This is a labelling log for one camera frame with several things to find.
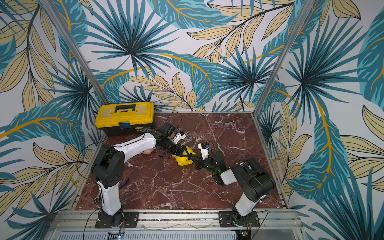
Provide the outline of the pink piggy bank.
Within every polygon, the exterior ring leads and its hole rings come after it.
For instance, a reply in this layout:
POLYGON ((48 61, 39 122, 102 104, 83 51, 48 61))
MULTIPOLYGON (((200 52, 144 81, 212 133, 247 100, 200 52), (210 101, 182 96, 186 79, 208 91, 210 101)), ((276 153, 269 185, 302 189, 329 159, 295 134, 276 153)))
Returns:
POLYGON ((143 151, 142 154, 150 155, 155 149, 156 148, 147 149, 147 150, 143 151))

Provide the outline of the yellow piggy bank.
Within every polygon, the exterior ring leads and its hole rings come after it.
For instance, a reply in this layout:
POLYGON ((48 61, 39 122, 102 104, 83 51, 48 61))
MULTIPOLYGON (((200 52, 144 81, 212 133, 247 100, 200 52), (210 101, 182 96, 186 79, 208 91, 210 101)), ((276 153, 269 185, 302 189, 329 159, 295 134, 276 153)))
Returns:
POLYGON ((193 164, 193 161, 189 160, 188 156, 184 157, 184 155, 189 155, 189 154, 196 155, 196 153, 190 147, 186 146, 186 149, 187 150, 183 152, 183 157, 173 155, 178 165, 182 167, 193 164))

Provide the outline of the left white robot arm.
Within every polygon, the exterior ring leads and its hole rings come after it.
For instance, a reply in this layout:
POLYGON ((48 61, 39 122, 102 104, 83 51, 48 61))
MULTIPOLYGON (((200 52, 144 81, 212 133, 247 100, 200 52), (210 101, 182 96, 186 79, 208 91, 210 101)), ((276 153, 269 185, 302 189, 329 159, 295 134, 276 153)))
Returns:
POLYGON ((186 134, 181 130, 173 136, 171 132, 151 129, 140 137, 122 144, 102 145, 91 167, 102 200, 97 228, 121 227, 128 219, 124 216, 119 197, 119 184, 124 174, 125 163, 153 148, 159 148, 178 157, 187 156, 186 146, 179 143, 185 137, 186 134))

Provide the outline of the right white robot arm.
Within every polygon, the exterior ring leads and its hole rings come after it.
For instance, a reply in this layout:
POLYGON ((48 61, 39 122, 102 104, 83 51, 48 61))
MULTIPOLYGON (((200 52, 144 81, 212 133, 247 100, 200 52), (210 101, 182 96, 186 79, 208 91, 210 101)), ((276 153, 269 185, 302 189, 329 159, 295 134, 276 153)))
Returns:
POLYGON ((193 161, 197 170, 212 172, 216 184, 228 186, 237 183, 243 191, 232 211, 219 213, 221 227, 260 226, 254 208, 276 188, 276 182, 254 158, 230 168, 226 167, 224 155, 219 151, 200 156, 189 154, 188 160, 193 161))

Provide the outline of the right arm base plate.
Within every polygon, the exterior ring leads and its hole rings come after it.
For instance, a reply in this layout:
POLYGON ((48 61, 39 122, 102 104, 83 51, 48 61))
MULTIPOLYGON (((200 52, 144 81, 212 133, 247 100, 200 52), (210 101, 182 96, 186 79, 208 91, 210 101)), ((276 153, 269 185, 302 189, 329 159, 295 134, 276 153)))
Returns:
POLYGON ((241 216, 236 210, 219 211, 219 223, 221 228, 231 227, 259 227, 260 221, 257 212, 253 211, 246 216, 241 216))

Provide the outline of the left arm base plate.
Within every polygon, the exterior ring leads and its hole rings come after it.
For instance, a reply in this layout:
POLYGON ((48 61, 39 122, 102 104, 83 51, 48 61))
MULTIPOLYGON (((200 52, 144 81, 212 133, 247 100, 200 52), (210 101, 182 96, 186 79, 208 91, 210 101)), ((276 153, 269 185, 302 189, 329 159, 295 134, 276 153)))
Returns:
POLYGON ((98 214, 96 229, 135 229, 139 219, 139 212, 119 211, 108 215, 104 211, 98 214))

